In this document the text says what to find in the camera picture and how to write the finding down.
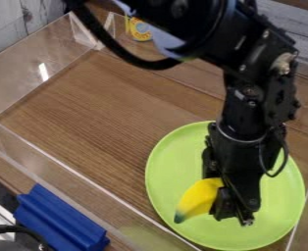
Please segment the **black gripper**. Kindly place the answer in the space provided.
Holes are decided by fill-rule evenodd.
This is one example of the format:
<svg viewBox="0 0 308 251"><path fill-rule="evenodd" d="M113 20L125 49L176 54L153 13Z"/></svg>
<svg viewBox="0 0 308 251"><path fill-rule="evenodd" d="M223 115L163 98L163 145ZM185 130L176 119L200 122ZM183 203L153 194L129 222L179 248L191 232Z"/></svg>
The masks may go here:
<svg viewBox="0 0 308 251"><path fill-rule="evenodd" d="M223 187L210 214L216 221L236 218L242 226L254 224L250 210L260 209L260 178L276 176L284 165L282 161L271 175L279 151L286 151L284 127L271 129L255 141L239 141L224 136L215 123L208 124L203 151L203 178L219 177Z"/></svg>

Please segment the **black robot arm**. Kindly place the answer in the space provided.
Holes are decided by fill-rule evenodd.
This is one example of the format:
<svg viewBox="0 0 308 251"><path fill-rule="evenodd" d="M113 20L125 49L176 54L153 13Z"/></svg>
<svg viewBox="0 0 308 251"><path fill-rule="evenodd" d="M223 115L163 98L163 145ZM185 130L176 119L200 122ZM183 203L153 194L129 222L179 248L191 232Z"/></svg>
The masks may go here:
<svg viewBox="0 0 308 251"><path fill-rule="evenodd" d="M287 164L284 124L295 117L293 39L258 12L256 0L105 0L151 27L161 59L133 55L110 36L88 0L64 0L113 54L147 70L200 59L223 72L224 103L208 124L201 178L177 203L173 221L210 214L244 226L260 209L260 180Z"/></svg>

